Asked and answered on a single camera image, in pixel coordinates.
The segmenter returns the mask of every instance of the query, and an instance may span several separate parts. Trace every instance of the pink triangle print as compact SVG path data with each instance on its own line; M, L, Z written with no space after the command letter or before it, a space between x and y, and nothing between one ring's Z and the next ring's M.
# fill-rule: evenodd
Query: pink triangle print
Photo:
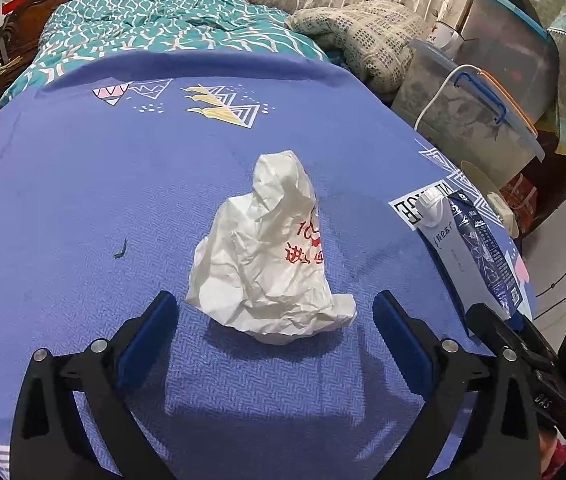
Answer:
M108 105L114 106L121 99L121 96L127 90L129 83L121 83L120 85L104 86L102 88L95 88L92 90L94 95L101 101L105 101Z

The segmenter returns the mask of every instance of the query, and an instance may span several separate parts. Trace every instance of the blue box handle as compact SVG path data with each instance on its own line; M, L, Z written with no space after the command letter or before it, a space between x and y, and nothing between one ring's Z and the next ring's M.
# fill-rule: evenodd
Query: blue box handle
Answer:
M476 78L472 77L468 72L459 72L457 74L457 76L454 79L454 86L458 87L458 80L461 79L462 77L466 77L468 78L468 81L470 81L470 83L472 83L474 86L476 86L477 90L479 92L481 92L484 96L486 96L490 101L492 101L497 108L499 108L499 110L501 111L501 115L499 117L497 117L494 122L496 124L501 124L503 122L503 120L505 119L505 114L507 114L508 110L505 107L505 105L503 104L503 101L501 101L499 99L499 96L497 94L495 94L494 92L492 92L492 90L490 90L489 88L487 88L486 85L484 85L483 83L480 83L479 81L476 80Z

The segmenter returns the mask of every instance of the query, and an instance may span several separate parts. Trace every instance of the white cable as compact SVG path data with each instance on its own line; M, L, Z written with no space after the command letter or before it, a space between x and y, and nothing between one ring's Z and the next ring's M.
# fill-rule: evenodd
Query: white cable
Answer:
M428 104L425 105L425 108L423 108L423 111L416 118L416 122L414 123L414 131L418 131L417 128L419 127L419 123L421 122L421 119L423 119L425 112L428 111L428 109L432 106L433 102L436 101L437 97L439 97L439 95L441 95L441 92L445 88L445 85L448 84L450 79L452 79L457 72L459 72L460 70L462 70L464 68L474 68L476 70L476 73L481 72L481 69L479 67L474 66L474 65L468 65L468 64L459 65L452 72L450 72L448 74L448 76L443 80L443 83L441 84L441 86L437 90L436 94L434 94L434 97L430 100L430 102Z

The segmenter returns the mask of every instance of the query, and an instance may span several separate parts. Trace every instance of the paper bag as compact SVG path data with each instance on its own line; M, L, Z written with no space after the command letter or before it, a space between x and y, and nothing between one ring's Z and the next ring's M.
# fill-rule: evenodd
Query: paper bag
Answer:
M220 206L197 245L188 303L276 345L349 325L354 298L330 291L316 196L297 156L260 156L252 186Z

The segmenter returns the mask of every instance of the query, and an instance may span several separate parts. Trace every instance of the teal patterned blanket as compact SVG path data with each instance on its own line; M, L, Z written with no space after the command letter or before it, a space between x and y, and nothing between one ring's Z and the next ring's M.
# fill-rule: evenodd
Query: teal patterned blanket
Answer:
M284 27L287 16L247 0L73 0L50 16L37 56L0 106L25 88L124 50L233 48L328 60L314 41Z

